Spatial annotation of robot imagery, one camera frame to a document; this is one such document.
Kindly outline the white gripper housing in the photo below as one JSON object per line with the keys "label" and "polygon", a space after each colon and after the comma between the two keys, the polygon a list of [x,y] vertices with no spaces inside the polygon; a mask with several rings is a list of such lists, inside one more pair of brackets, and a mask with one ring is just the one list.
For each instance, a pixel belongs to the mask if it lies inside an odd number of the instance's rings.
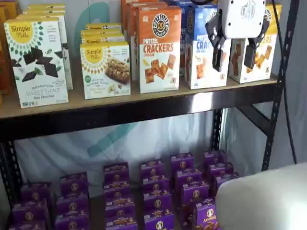
{"label": "white gripper housing", "polygon": [[217,13],[206,23],[208,38],[213,46],[213,68],[220,72],[226,39],[247,38],[244,65],[254,68],[257,48],[264,39],[271,16],[264,14],[264,0],[219,0]]}

